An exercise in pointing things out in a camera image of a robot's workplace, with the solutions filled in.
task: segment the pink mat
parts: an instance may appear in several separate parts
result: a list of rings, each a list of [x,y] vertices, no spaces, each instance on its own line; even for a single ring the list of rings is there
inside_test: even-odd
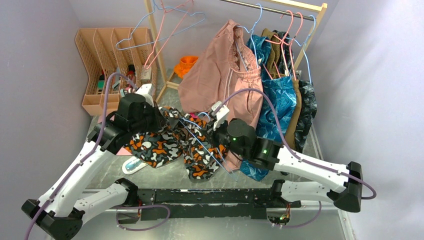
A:
[[[97,123],[101,123],[101,122],[102,122],[102,116],[99,116]],[[116,155],[117,156],[132,156],[132,154],[123,147],[118,151]]]

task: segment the brown garment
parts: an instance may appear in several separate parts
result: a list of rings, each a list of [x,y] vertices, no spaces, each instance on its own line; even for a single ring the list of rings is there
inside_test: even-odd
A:
[[[296,150],[295,144],[295,131],[296,126],[298,125],[299,116],[301,114],[302,108],[302,96],[299,91],[299,79],[292,77],[291,81],[293,82],[294,93],[296,94],[296,107],[294,108],[293,115],[290,118],[290,123],[288,124],[287,130],[285,131],[284,139],[287,142],[288,146]]]
[[[277,35],[277,33],[268,30],[268,28],[265,28],[262,31],[262,37],[267,37],[269,40],[278,43],[279,40],[278,38],[275,37],[275,35]],[[268,69],[269,74],[271,74],[272,79],[279,78],[277,68],[276,68],[276,65],[274,65],[274,62],[275,64],[279,62],[280,55],[281,55],[280,45],[271,43],[271,52],[269,53],[269,57],[268,57],[268,60],[266,61],[265,66],[266,66],[266,69]]]
[[[244,44],[243,29],[237,25],[229,20],[184,75],[178,94],[185,113],[208,112],[217,101],[223,102],[240,89],[263,90],[261,68],[257,68],[255,54]],[[255,91],[235,95],[226,104],[229,109],[227,120],[242,119],[256,128],[262,101],[262,95]],[[226,161],[227,170],[236,170],[241,164],[232,154],[226,157]]]

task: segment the orange plastic item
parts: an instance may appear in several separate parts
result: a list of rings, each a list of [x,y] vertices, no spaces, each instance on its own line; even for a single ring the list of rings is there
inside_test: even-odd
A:
[[[183,56],[179,60],[179,64],[173,68],[173,71],[178,75],[178,77],[183,78],[183,76],[190,71],[198,58],[198,56]]]

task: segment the wooden frame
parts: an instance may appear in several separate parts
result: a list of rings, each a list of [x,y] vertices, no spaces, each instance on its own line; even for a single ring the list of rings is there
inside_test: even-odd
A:
[[[262,0],[262,1],[317,13],[315,32],[317,28],[320,26],[320,23],[323,20],[324,14],[326,13],[326,10],[327,10],[327,3],[323,3],[321,6],[318,6],[318,5],[312,5],[312,4],[307,4],[307,3],[293,1],[293,0]],[[153,11],[151,0],[144,0],[144,4],[145,4],[147,12],[151,13]],[[158,36],[158,30],[156,28],[155,17],[153,16],[153,14],[150,14],[148,16],[148,20],[150,22],[151,35],[152,35],[151,37],[152,39],[156,39],[156,37]],[[313,28],[314,28],[313,26],[310,28],[309,34],[311,34]],[[301,61],[304,58],[303,50],[306,51],[308,49],[309,44],[311,43],[315,32],[313,32],[310,35],[309,40],[300,50],[299,56],[296,58],[296,61],[294,62],[295,69],[297,69],[299,65],[301,64]],[[157,42],[155,47],[156,52],[159,52],[160,49],[161,49],[161,44]],[[159,63],[160,73],[162,74],[163,87],[160,90],[160,93],[156,97],[156,102],[158,102],[161,99],[162,95],[164,94],[167,88],[178,89],[178,86],[179,86],[178,83],[171,81],[172,77],[174,76],[174,72],[170,76],[167,76],[167,68],[165,66],[161,52],[159,53],[159,56],[157,56],[157,60]]]

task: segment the gray floor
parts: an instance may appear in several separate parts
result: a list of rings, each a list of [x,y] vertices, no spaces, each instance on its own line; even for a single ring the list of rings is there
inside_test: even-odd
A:
[[[163,86],[162,78],[157,80],[156,92],[159,93]],[[179,101],[178,92],[175,89],[168,88],[163,97],[159,101],[160,106],[172,106],[181,110],[181,103]],[[98,117],[94,117],[91,121],[89,132],[97,123]],[[303,153],[314,157],[317,156],[317,150],[314,148],[316,144],[313,143],[314,138],[311,133],[306,140]],[[250,177],[244,175],[240,171],[234,173],[237,181],[231,177],[224,169],[218,169],[215,175],[207,182],[192,182],[187,177],[187,172],[184,167],[183,159],[177,159],[160,168],[145,167],[142,170],[132,174],[126,175],[122,171],[122,164],[128,160],[130,156],[116,156],[114,160],[106,163],[99,173],[94,177],[87,189],[104,189],[109,187],[115,180],[119,178],[127,178],[135,183],[139,188],[183,188],[183,189],[230,189],[230,188],[269,188],[274,180],[284,179],[293,182],[306,181],[307,179],[299,177],[294,174],[283,176],[280,172],[270,172],[262,181],[255,181]]]

